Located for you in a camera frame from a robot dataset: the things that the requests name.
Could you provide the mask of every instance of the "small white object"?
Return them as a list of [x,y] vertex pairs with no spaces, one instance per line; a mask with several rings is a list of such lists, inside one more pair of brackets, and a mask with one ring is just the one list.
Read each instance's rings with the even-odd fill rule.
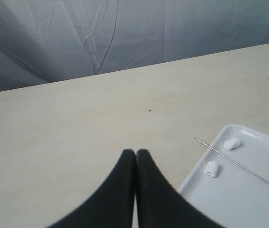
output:
[[216,177],[219,171],[219,163],[216,161],[209,161],[204,170],[204,174],[210,177]]
[[228,141],[225,141],[223,145],[226,149],[230,151],[234,148],[239,147],[241,145],[241,141],[238,138],[234,137]]

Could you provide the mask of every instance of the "white fabric backdrop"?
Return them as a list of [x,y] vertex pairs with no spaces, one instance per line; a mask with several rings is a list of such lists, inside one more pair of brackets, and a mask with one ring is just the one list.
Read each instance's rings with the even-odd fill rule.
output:
[[0,0],[0,91],[269,43],[269,0]]

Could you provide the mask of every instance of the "metal needle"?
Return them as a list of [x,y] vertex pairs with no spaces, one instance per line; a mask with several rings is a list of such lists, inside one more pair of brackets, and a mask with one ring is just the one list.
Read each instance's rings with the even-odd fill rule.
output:
[[256,173],[254,173],[253,171],[245,168],[243,165],[240,165],[238,162],[234,161],[232,158],[229,158],[228,156],[226,156],[225,154],[219,152],[218,150],[212,148],[211,146],[209,146],[208,144],[206,144],[205,142],[201,141],[200,139],[196,138],[196,140],[198,140],[199,142],[201,142],[202,144],[204,144],[205,146],[211,148],[213,151],[217,152],[218,154],[220,154],[221,156],[225,157],[226,159],[230,160],[232,163],[238,165],[239,167],[243,168],[245,171],[249,172],[250,174],[254,175],[255,177],[259,178],[260,180],[262,180],[263,182],[266,182],[269,185],[269,181],[267,181],[266,179],[262,178],[261,176],[257,175]]

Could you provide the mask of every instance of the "white tray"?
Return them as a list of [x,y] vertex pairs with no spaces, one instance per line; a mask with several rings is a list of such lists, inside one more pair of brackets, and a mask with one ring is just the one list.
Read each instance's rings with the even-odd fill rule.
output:
[[[228,151],[223,143],[233,137],[242,144]],[[230,124],[211,146],[269,181],[269,136]],[[203,174],[208,161],[213,160],[220,164],[215,178]],[[211,149],[200,158],[178,191],[198,210],[227,228],[269,228],[269,185]]]

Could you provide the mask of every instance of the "beige tabletop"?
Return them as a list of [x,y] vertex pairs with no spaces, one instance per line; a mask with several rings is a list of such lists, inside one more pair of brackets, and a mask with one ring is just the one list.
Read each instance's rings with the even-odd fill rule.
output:
[[125,148],[178,188],[226,124],[269,134],[269,44],[0,93],[0,228],[50,225]]

